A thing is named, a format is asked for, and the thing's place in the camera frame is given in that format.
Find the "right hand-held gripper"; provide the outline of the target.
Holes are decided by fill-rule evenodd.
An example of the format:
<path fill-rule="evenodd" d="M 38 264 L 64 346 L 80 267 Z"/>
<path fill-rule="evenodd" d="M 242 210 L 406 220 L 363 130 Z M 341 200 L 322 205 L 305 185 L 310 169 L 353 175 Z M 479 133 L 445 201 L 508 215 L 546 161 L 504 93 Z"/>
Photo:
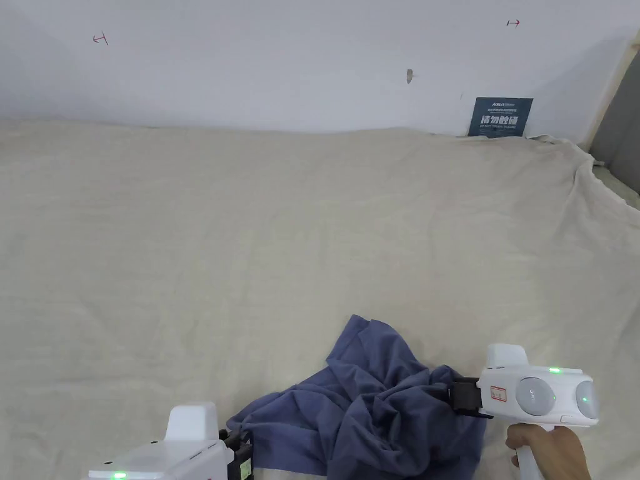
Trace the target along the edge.
<path fill-rule="evenodd" d="M 599 422 L 591 376 L 580 369 L 534 366 L 522 346 L 491 344 L 479 377 L 456 378 L 449 387 L 456 414 L 503 418 L 510 424 L 588 428 Z"/>

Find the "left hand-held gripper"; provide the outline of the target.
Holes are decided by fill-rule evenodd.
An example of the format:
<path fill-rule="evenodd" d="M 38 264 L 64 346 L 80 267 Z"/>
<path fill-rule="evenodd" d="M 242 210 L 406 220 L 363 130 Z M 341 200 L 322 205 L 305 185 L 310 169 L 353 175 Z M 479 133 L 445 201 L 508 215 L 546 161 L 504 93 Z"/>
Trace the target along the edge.
<path fill-rule="evenodd" d="M 254 435 L 228 432 L 225 445 L 213 402 L 178 405 L 163 439 L 92 467 L 88 478 L 254 480 Z"/>

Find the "person's right hand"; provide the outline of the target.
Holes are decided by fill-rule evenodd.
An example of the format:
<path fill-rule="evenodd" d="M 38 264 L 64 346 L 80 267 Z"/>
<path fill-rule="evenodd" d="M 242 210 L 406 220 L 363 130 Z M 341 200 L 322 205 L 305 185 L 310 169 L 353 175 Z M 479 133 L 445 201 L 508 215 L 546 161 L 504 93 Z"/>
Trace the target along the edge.
<path fill-rule="evenodd" d="M 512 450 L 531 448 L 544 479 L 591 479 L 580 439 L 564 426 L 547 431 L 535 424 L 513 424 L 507 428 L 505 445 Z"/>

